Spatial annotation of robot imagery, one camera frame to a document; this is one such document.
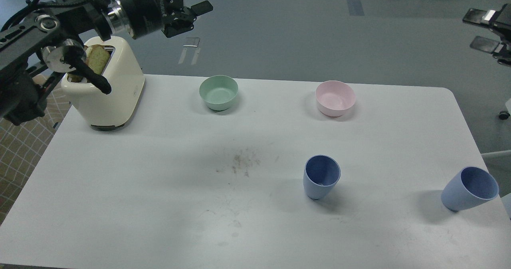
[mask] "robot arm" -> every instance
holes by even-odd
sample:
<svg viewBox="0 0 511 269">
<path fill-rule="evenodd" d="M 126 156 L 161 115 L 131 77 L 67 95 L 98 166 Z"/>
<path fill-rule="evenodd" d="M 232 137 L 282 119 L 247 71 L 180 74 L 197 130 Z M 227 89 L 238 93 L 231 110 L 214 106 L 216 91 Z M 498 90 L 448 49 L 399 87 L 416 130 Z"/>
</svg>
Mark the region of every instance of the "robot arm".
<svg viewBox="0 0 511 269">
<path fill-rule="evenodd" d="M 111 91 L 108 81 L 85 65 L 80 33 L 94 29 L 102 40 L 109 40 L 124 30 L 132 38 L 161 30 L 171 38 L 192 30 L 197 16 L 212 10 L 208 1 L 191 8 L 183 0 L 112 1 L 111 6 L 105 0 L 38 3 L 29 5 L 35 9 L 20 24 L 19 16 L 10 20 L 10 27 L 0 33 L 0 118 L 20 125 L 44 116 L 48 94 L 70 71 L 85 76 L 105 94 Z M 33 54 L 41 61 L 28 67 Z M 54 72 L 46 83 L 33 83 L 33 76 L 48 68 Z"/>
</svg>

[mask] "bread slice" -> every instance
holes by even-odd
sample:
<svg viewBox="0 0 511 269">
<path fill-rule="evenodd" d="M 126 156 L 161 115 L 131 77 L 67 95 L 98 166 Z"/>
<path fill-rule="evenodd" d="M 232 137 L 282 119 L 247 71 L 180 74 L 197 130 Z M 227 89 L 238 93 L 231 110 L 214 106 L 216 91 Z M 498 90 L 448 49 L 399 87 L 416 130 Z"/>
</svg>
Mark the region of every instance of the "bread slice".
<svg viewBox="0 0 511 269">
<path fill-rule="evenodd" d="M 85 54 L 87 55 L 87 59 L 85 60 L 86 65 L 88 65 L 95 74 L 101 74 L 110 59 L 110 53 L 102 45 L 92 45 L 85 49 Z M 82 82 L 84 79 L 84 77 L 76 74 L 68 74 L 67 76 L 70 82 Z"/>
</svg>

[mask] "gray floor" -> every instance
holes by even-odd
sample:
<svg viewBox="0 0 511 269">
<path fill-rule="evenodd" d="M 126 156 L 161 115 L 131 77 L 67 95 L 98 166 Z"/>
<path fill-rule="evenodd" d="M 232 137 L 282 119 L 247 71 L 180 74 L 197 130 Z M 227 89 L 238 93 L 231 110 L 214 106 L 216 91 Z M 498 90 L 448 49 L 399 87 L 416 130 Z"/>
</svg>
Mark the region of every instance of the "gray floor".
<svg viewBox="0 0 511 269">
<path fill-rule="evenodd" d="M 470 7 L 500 9 L 511 0 L 360 0 L 363 16 L 350 16 L 353 0 L 209 1 L 214 11 L 192 32 L 129 40 L 145 73 L 446 87 L 481 152 L 511 149 L 511 119 L 497 118 L 511 98 L 511 69 L 469 48 L 475 36 L 496 36 L 461 22 Z M 24 0 L 0 5 L 4 21 Z M 186 37 L 200 38 L 194 65 L 193 49 L 179 63 Z M 511 192 L 510 165 L 511 158 L 487 163 L 502 195 Z"/>
</svg>

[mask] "bowl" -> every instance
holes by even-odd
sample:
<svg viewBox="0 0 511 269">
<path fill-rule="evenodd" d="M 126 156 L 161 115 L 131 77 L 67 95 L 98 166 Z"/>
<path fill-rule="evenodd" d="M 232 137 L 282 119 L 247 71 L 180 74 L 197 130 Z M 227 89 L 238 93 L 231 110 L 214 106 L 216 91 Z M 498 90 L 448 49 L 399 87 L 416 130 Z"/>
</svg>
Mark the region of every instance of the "bowl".
<svg viewBox="0 0 511 269">
<path fill-rule="evenodd" d="M 316 101 L 319 111 L 331 117 L 339 117 L 355 104 L 353 89 L 338 80 L 321 83 L 316 89 Z"/>
<path fill-rule="evenodd" d="M 229 76 L 215 75 L 202 82 L 199 94 L 210 109 L 224 111 L 236 103 L 238 84 Z"/>
</svg>

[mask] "blue cup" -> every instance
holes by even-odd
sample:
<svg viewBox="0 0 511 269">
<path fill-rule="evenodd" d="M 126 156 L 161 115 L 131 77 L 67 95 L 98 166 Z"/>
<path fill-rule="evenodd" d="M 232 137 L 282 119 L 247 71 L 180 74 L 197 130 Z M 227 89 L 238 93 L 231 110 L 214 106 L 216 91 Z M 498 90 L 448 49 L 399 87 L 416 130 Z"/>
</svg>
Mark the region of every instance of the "blue cup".
<svg viewBox="0 0 511 269">
<path fill-rule="evenodd" d="M 309 198 L 324 198 L 341 177 L 337 162 L 328 156 L 313 156 L 305 163 L 303 188 Z"/>
<path fill-rule="evenodd" d="M 476 207 L 495 198 L 499 185 L 491 174 L 478 167 L 465 167 L 442 191 L 442 203 L 452 211 Z"/>
</svg>

